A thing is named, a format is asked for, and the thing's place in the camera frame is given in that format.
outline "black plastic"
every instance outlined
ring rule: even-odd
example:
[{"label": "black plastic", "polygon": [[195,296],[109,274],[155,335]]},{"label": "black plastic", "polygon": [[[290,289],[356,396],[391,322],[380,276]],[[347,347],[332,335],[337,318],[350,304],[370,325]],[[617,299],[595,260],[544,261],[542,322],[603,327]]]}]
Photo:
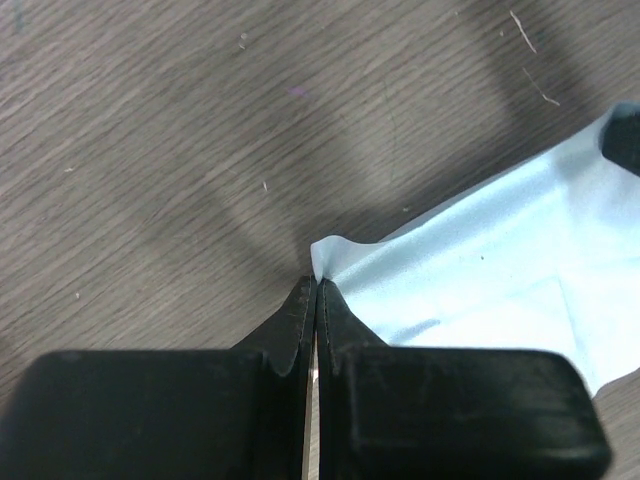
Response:
[{"label": "black plastic", "polygon": [[0,479],[299,479],[314,331],[321,480],[590,480],[611,461],[564,358],[389,347],[305,277],[230,350],[41,357],[0,422]]}]

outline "light blue cloth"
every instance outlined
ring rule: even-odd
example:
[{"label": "light blue cloth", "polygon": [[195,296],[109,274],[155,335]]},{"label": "light blue cloth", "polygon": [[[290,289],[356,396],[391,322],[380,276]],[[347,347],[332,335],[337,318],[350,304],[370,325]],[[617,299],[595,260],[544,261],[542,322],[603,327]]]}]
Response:
[{"label": "light blue cloth", "polygon": [[593,395],[640,367],[640,178],[605,159],[621,104],[383,241],[311,246],[316,278],[392,345],[567,357]]}]

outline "wood grain surface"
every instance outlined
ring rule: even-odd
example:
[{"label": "wood grain surface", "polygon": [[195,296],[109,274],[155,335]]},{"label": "wood grain surface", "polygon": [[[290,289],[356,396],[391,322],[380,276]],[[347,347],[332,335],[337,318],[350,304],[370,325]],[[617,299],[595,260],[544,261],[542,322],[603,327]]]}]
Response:
[{"label": "wood grain surface", "polygon": [[[52,349],[229,346],[310,242],[375,241],[640,99],[637,0],[0,12],[0,403]],[[597,400],[610,478],[640,478],[639,389]]]}]

